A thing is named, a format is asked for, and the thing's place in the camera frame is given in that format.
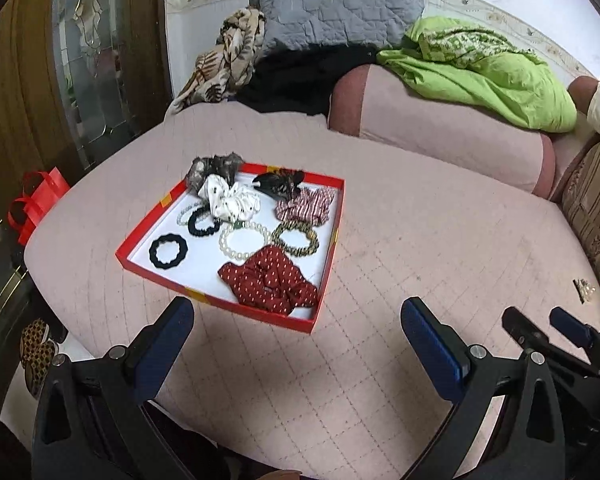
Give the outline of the red white checked scrunchie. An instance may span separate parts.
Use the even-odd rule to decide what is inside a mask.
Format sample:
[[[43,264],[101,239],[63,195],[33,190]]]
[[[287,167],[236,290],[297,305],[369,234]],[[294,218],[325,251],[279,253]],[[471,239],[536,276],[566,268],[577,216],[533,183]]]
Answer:
[[[280,222],[300,221],[311,226],[322,226],[329,219],[329,209],[336,197],[333,188],[302,188],[292,200],[278,202],[274,214]]]

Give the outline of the white dotted scrunchie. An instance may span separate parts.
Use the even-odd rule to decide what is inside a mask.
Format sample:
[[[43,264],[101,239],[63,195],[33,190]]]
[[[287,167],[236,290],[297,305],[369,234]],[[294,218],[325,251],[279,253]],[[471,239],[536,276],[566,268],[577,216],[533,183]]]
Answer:
[[[235,223],[250,221],[261,209],[260,197],[250,186],[240,182],[232,185],[217,174],[210,174],[198,191],[209,205],[213,218]]]

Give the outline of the grey-green sheer scrunchie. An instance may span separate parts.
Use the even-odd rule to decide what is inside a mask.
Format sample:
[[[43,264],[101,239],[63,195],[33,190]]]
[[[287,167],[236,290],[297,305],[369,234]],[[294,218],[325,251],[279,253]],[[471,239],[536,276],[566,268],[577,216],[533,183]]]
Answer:
[[[233,185],[236,174],[244,163],[245,161],[235,152],[228,155],[195,157],[184,178],[186,188],[197,194],[204,181],[212,174],[223,178],[228,185]]]

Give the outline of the black claw hair clip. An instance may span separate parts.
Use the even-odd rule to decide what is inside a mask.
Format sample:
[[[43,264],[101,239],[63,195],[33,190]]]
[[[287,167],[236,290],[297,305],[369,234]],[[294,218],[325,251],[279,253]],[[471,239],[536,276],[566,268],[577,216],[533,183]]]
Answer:
[[[273,200],[294,200],[300,195],[300,184],[304,181],[302,170],[279,168],[254,177],[254,189]]]

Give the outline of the small pearl hair clip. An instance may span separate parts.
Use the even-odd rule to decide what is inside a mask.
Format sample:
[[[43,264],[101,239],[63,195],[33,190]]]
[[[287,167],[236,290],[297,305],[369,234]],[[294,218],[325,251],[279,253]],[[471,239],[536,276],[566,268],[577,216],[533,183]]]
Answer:
[[[574,288],[577,291],[581,304],[591,302],[596,293],[596,288],[585,278],[577,278],[572,281]]]

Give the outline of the brown patterned slippers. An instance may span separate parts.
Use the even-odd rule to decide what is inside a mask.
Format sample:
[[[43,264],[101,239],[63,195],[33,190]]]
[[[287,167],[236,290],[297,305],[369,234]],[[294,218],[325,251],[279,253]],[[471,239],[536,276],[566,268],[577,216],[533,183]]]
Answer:
[[[30,395],[40,397],[58,344],[50,338],[50,326],[42,318],[27,325],[20,334],[19,359],[24,371],[24,383]]]

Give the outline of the pink quilted bed cover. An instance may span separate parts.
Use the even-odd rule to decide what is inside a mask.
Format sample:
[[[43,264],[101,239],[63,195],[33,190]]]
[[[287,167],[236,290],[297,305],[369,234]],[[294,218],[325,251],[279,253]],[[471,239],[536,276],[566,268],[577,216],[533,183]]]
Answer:
[[[404,337],[419,296],[467,342],[518,346],[516,307],[541,327],[554,307],[600,327],[581,302],[588,258],[557,205],[471,171],[329,131],[324,122],[198,105],[107,159],[54,207],[24,252],[32,280],[94,356],[126,344],[171,299],[114,253],[198,155],[328,174],[346,184],[334,266],[308,334],[198,304],[158,401],[211,439],[324,479],[396,479],[448,412]]]

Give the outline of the red polka dot scrunchie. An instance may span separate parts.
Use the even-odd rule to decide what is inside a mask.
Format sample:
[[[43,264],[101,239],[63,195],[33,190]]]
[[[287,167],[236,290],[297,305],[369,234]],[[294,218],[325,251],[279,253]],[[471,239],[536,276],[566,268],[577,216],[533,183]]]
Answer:
[[[316,286],[275,245],[262,247],[243,264],[223,264],[218,275],[246,307],[290,315],[294,309],[317,305]]]

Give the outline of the red bag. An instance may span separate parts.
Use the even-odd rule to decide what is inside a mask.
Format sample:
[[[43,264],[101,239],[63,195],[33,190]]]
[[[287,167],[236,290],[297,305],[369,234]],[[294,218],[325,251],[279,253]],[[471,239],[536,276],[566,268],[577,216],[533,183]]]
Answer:
[[[36,227],[69,190],[68,182],[57,167],[23,175],[21,193],[7,211],[7,222],[20,246],[27,245]]]

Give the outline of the red shallow tray box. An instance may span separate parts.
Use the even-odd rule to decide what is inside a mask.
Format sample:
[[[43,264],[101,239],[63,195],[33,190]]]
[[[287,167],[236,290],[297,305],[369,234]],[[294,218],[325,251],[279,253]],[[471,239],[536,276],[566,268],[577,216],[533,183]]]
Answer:
[[[317,300],[322,301],[335,257],[346,181],[306,170],[303,185],[307,188],[332,188],[336,191],[328,221],[316,229],[320,240],[317,252],[306,258],[294,259],[294,264],[302,275],[317,287]],[[203,304],[211,304],[213,307],[288,330],[311,333],[320,314],[320,307],[311,310],[297,309],[294,313],[283,316],[243,306],[235,299],[228,286],[218,277],[219,268],[228,261],[219,248],[219,237],[193,237],[185,226],[176,223],[178,213],[185,206],[198,203],[199,198],[187,191],[184,181],[171,188],[116,250],[116,257],[123,269]],[[175,268],[159,270],[149,261],[149,247],[157,237],[169,233],[185,238],[188,251],[184,260]]]

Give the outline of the lime green cloth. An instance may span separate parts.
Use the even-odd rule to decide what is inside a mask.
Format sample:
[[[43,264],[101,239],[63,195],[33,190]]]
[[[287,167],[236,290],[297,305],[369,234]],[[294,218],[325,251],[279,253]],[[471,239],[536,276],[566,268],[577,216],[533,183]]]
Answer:
[[[471,21],[419,18],[377,62],[425,99],[482,107],[518,128],[566,133],[577,107],[533,51]]]

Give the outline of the black cloth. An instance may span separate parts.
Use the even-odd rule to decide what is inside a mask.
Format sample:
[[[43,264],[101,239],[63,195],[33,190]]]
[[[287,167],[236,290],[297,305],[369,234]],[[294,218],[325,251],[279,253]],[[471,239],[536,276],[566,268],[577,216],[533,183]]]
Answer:
[[[336,83],[358,66],[376,63],[372,46],[283,50],[262,58],[235,100],[259,113],[297,112],[328,116]]]

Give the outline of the grey quilted pillow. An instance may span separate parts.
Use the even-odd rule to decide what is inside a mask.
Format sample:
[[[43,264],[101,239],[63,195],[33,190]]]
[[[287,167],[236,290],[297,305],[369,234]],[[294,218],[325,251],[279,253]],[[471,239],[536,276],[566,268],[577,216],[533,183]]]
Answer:
[[[265,17],[262,56],[317,47],[398,46],[424,0],[249,0]]]

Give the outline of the brown leaf-print cloth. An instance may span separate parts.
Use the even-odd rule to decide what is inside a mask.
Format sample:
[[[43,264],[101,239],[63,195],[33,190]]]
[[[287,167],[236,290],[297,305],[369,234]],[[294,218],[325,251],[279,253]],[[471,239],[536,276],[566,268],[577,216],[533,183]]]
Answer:
[[[222,102],[245,87],[254,74],[264,33],[265,16],[251,6],[226,18],[214,47],[197,56],[193,73],[164,118],[198,103]]]

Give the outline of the stained glass door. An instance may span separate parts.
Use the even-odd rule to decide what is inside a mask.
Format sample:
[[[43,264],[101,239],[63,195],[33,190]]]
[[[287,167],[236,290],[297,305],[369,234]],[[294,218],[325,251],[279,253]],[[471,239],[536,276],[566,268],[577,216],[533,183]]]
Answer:
[[[61,104],[90,170],[137,135],[122,72],[122,0],[52,0],[52,33]]]

